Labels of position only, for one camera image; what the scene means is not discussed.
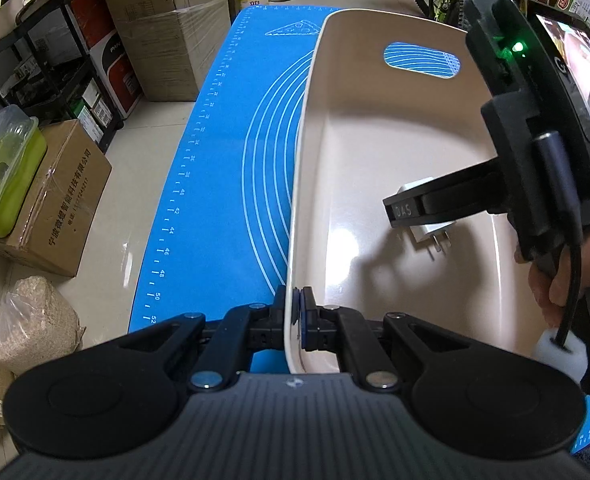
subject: black metal shelf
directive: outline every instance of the black metal shelf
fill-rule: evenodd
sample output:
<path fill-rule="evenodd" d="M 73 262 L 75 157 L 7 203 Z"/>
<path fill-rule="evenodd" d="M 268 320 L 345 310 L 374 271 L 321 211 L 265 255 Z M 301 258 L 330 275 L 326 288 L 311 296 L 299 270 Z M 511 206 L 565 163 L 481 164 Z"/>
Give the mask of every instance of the black metal shelf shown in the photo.
<path fill-rule="evenodd" d="M 74 75 L 66 81 L 59 83 L 57 82 L 56 68 L 49 65 L 45 54 L 35 47 L 29 35 L 30 30 L 33 27 L 55 10 L 60 10 L 62 13 L 66 25 L 68 26 L 68 30 L 75 40 L 80 58 L 82 59 L 82 63 Z M 50 91 L 44 94 L 48 97 L 43 101 L 32 105 L 21 105 L 20 107 L 27 115 L 35 116 L 39 120 L 51 120 L 53 116 L 62 120 L 75 119 L 75 114 L 70 105 L 70 98 L 75 92 L 75 89 L 85 80 L 85 78 L 91 76 L 97 85 L 105 104 L 112 113 L 112 120 L 108 124 L 108 127 L 104 128 L 101 124 L 99 125 L 102 132 L 104 132 L 104 135 L 100 142 L 98 142 L 98 145 L 102 152 L 105 152 L 115 135 L 115 129 L 123 127 L 123 121 L 121 120 L 117 106 L 113 104 L 110 94 L 108 94 L 104 83 L 98 76 L 97 70 L 95 70 L 92 60 L 86 52 L 85 45 L 76 33 L 72 20 L 66 10 L 64 0 L 31 0 L 28 2 L 28 4 L 26 4 L 17 14 L 16 27 L 5 37 L 0 39 L 0 54 L 8 48 L 14 47 L 20 40 L 25 41 L 30 53 L 34 56 L 35 61 L 41 70 L 44 80 L 50 88 Z M 0 94 L 0 105 L 5 107 L 10 104 L 12 103 Z"/>

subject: printed logo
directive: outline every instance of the printed logo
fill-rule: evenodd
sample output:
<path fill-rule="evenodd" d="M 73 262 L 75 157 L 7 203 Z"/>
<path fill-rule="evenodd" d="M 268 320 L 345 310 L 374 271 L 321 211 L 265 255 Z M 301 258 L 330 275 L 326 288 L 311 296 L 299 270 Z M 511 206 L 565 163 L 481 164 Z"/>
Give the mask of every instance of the printed logo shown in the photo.
<path fill-rule="evenodd" d="M 566 10 L 568 9 L 568 6 L 570 5 L 571 0 L 558 0 L 558 7 L 562 10 Z"/>
<path fill-rule="evenodd" d="M 304 385 L 304 381 L 302 381 L 299 377 L 294 377 L 286 381 L 286 385 L 293 390 L 296 390 L 297 388 L 300 388 Z"/>
<path fill-rule="evenodd" d="M 558 70 L 560 72 L 562 72 L 563 74 L 566 73 L 566 64 L 557 56 L 555 56 L 553 58 L 553 61 L 555 62 L 555 65 L 558 67 Z"/>

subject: white foam tip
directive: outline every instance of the white foam tip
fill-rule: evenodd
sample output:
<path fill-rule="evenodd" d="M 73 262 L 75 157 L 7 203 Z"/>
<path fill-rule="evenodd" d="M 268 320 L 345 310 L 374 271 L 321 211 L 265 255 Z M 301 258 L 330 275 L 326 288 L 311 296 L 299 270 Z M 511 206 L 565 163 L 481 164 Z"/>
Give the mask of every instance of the white foam tip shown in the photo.
<path fill-rule="evenodd" d="M 533 349 L 533 359 L 559 370 L 579 384 L 588 368 L 586 345 L 578 336 L 569 332 L 562 349 L 553 342 L 557 332 L 557 328 L 544 331 Z"/>

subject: white curved lines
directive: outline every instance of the white curved lines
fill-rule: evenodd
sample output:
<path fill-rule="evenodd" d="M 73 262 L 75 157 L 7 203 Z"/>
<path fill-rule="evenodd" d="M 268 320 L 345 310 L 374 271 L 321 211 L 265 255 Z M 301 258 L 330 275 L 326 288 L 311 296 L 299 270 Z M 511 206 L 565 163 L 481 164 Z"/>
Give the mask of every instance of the white curved lines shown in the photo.
<path fill-rule="evenodd" d="M 453 77 L 460 60 L 453 54 L 408 43 L 391 43 L 384 50 L 384 61 L 395 68 L 406 68 L 438 77 Z"/>
<path fill-rule="evenodd" d="M 280 94 L 280 99 L 277 101 L 277 104 L 273 107 L 273 113 L 271 115 L 271 119 L 268 122 L 268 127 L 266 129 L 266 136 L 264 137 L 264 154 L 262 156 L 262 185 L 264 186 L 264 201 L 266 204 L 266 212 L 268 214 L 268 221 L 271 224 L 271 230 L 273 231 L 273 237 L 275 238 L 275 242 L 277 243 L 277 247 L 281 253 L 281 257 L 284 260 L 284 263 L 287 262 L 286 259 L 286 254 L 284 253 L 284 250 L 280 244 L 280 240 L 277 236 L 277 232 L 275 232 L 275 224 L 273 224 L 273 215 L 271 215 L 271 208 L 269 206 L 269 201 L 268 201 L 268 193 L 266 192 L 266 147 L 268 144 L 268 139 L 269 139 L 269 134 L 271 133 L 271 127 L 273 126 L 273 119 L 275 118 L 275 113 L 278 112 L 280 110 L 280 105 L 281 102 L 284 99 L 284 96 L 291 90 L 291 88 L 293 87 L 293 85 L 301 80 L 301 82 L 306 82 L 306 75 L 309 73 L 309 67 L 310 67 L 310 61 L 308 64 L 306 64 L 304 66 L 304 69 L 301 70 L 296 77 L 293 79 L 293 81 L 291 82 L 290 85 L 288 85 L 288 87 L 286 88 L 286 90 L 282 91 Z M 271 100 L 269 101 L 269 105 L 271 104 L 272 100 L 274 97 L 276 97 L 278 95 L 278 93 L 280 92 L 281 87 L 286 83 L 286 81 L 284 83 L 282 83 L 280 85 L 280 87 L 277 89 L 277 91 L 275 92 L 275 95 L 271 98 Z M 266 109 L 266 111 L 264 112 L 264 115 L 262 115 L 262 120 L 260 121 L 260 127 L 257 130 L 257 136 L 255 137 L 255 142 L 257 143 L 257 137 L 259 136 L 259 132 L 262 130 L 262 123 L 264 122 L 264 116 L 266 114 L 266 112 L 268 111 L 268 108 Z M 274 138 L 274 142 L 277 143 L 277 136 L 279 135 L 279 131 L 277 131 L 275 133 L 275 138 Z M 277 199 L 277 204 L 279 206 L 280 204 L 280 200 L 279 200 L 279 196 L 277 195 L 277 193 L 275 194 L 275 197 Z M 282 221 L 284 224 L 284 228 L 286 228 L 286 222 L 283 220 L 283 216 L 282 216 Z"/>
<path fill-rule="evenodd" d="M 248 238 L 255 254 L 255 259 L 260 267 L 264 280 L 271 292 L 274 294 L 277 285 L 285 283 L 286 274 L 286 252 L 288 250 L 288 228 L 290 222 L 283 214 L 281 208 L 281 200 L 283 200 L 283 192 L 287 191 L 287 197 L 290 203 L 289 183 L 285 180 L 283 183 L 277 179 L 277 172 L 275 171 L 275 158 L 277 153 L 277 143 L 280 137 L 280 131 L 283 125 L 283 117 L 287 113 L 291 102 L 299 92 L 301 101 L 303 97 L 303 88 L 306 81 L 310 61 L 313 52 L 310 51 L 306 55 L 300 57 L 296 62 L 291 64 L 281 75 L 271 84 L 270 88 L 262 96 L 257 108 L 255 109 L 251 118 L 246 137 L 244 140 L 244 152 L 242 156 L 242 204 L 244 208 L 244 216 L 246 221 L 246 230 Z M 275 117 L 281 113 L 280 120 L 275 120 Z M 288 131 L 286 135 L 281 136 L 284 139 L 284 150 L 287 149 Z M 273 147 L 273 164 L 272 168 L 266 164 L 266 153 L 270 153 L 271 143 Z M 267 186 L 266 181 L 270 182 L 270 172 L 273 170 L 273 186 Z M 264 204 L 261 203 L 262 193 L 259 192 L 257 186 L 261 185 L 263 188 Z M 246 196 L 252 190 L 253 205 L 250 205 L 250 197 Z M 273 214 L 275 212 L 275 202 L 277 202 L 277 209 L 280 213 L 281 228 L 276 228 L 276 223 L 273 221 Z M 259 232 L 262 243 L 256 243 L 257 233 Z M 267 236 L 267 232 L 272 232 L 273 237 Z"/>
<path fill-rule="evenodd" d="M 275 134 L 275 143 L 273 144 L 273 185 L 275 187 L 275 196 L 276 197 L 279 197 L 279 195 L 280 195 L 279 191 L 277 189 L 277 144 L 278 144 L 279 135 L 281 132 L 281 124 L 284 119 L 284 115 L 286 115 L 286 111 L 288 110 L 293 98 L 296 96 L 299 96 L 299 99 L 297 100 L 297 103 L 299 103 L 301 101 L 301 99 L 304 97 L 303 87 L 305 85 L 306 85 L 306 78 L 302 79 L 302 81 L 299 83 L 299 85 L 297 85 L 297 88 L 294 89 L 293 92 L 291 92 L 289 100 L 286 101 L 286 104 L 284 105 L 284 107 L 282 109 L 280 121 L 277 124 L 277 133 Z M 295 105 L 295 107 L 293 108 L 293 111 L 291 112 L 291 117 L 293 117 L 293 115 L 295 114 L 296 109 L 297 109 L 297 105 Z M 284 153 L 286 153 L 287 147 L 288 147 L 288 131 L 286 131 L 286 135 L 284 138 Z M 291 199 L 290 199 L 291 192 L 289 189 L 290 186 L 289 186 L 289 181 L 288 181 L 288 175 L 286 172 L 284 173 L 284 184 L 285 184 L 285 190 L 286 190 L 287 196 L 289 197 L 289 206 L 290 206 L 291 205 Z M 286 239 L 290 239 L 289 227 L 287 225 L 287 221 L 284 218 L 284 213 L 283 213 L 283 210 L 281 209 L 281 201 L 280 200 L 277 201 L 277 208 L 280 211 L 281 225 L 284 227 Z"/>

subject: black handle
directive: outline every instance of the black handle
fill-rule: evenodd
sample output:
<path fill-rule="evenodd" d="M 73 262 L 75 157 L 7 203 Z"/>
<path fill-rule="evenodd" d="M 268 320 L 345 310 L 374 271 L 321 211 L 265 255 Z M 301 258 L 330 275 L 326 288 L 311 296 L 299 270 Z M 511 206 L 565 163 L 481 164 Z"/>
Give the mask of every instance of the black handle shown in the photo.
<path fill-rule="evenodd" d="M 26 14 L 26 12 L 28 12 L 38 1 L 40 0 L 30 0 L 30 2 L 28 2 L 26 5 L 24 5 L 20 11 L 17 13 L 17 16 L 15 16 L 15 25 L 21 25 L 22 24 L 22 20 Z"/>

